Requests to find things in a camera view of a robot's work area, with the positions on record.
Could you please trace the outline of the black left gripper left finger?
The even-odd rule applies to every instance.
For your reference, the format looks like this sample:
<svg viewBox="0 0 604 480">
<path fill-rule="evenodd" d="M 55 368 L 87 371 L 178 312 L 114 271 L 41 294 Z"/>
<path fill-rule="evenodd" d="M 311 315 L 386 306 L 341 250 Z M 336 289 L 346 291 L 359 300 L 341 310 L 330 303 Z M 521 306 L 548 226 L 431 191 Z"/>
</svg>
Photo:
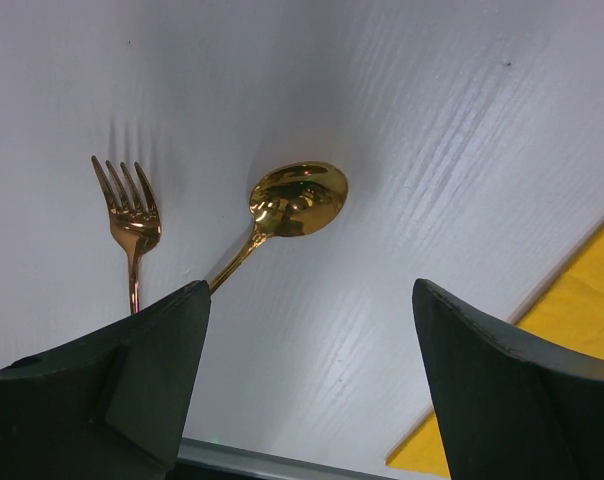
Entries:
<svg viewBox="0 0 604 480">
<path fill-rule="evenodd" d="M 191 282 L 0 369 L 0 479 L 161 479 L 177 460 L 210 315 Z"/>
</svg>

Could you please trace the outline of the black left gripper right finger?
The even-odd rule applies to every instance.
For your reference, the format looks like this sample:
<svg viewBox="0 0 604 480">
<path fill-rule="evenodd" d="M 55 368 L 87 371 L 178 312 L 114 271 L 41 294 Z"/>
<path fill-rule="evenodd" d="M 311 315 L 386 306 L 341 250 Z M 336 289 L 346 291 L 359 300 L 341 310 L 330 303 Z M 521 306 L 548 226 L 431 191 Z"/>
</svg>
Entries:
<svg viewBox="0 0 604 480">
<path fill-rule="evenodd" d="M 412 305 L 454 479 L 604 479 L 604 360 L 418 279 Z"/>
</svg>

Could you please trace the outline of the yellow Pikachu placemat cloth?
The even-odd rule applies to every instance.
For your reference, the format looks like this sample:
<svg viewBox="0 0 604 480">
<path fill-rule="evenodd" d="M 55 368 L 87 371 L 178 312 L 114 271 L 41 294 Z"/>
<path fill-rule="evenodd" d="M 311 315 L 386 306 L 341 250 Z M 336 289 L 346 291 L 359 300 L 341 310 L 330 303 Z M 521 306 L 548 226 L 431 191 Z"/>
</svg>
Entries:
<svg viewBox="0 0 604 480">
<path fill-rule="evenodd" d="M 518 326 L 543 339 L 604 359 L 604 224 L 568 262 Z M 450 476 L 434 413 L 386 458 L 391 468 Z"/>
</svg>

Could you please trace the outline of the copper fork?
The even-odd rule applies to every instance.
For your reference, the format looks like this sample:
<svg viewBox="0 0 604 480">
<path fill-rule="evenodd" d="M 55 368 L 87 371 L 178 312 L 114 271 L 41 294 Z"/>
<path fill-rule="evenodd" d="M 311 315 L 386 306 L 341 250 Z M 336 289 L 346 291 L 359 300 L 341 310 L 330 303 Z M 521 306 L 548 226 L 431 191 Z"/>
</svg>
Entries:
<svg viewBox="0 0 604 480">
<path fill-rule="evenodd" d="M 128 187 L 124 186 L 120 174 L 109 160 L 105 165 L 115 186 L 112 186 L 96 156 L 91 157 L 91 162 L 107 205 L 111 235 L 127 256 L 128 301 L 131 313 L 136 314 L 140 310 L 140 262 L 161 239 L 159 208 L 151 184 L 138 162 L 134 163 L 134 168 L 141 191 L 124 162 L 120 163 L 120 169 Z"/>
</svg>

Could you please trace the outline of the gold spoon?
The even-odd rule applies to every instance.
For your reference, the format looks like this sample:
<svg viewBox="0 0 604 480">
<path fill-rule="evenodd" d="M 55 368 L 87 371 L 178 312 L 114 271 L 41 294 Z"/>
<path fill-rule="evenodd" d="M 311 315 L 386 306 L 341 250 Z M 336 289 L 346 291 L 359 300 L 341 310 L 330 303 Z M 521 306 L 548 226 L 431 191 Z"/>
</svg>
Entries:
<svg viewBox="0 0 604 480">
<path fill-rule="evenodd" d="M 249 195 L 251 233 L 234 258 L 209 283 L 209 291 L 215 293 L 267 240 L 306 236 L 326 227 L 342 210 L 348 192 L 346 175 L 326 162 L 298 162 L 266 174 Z"/>
</svg>

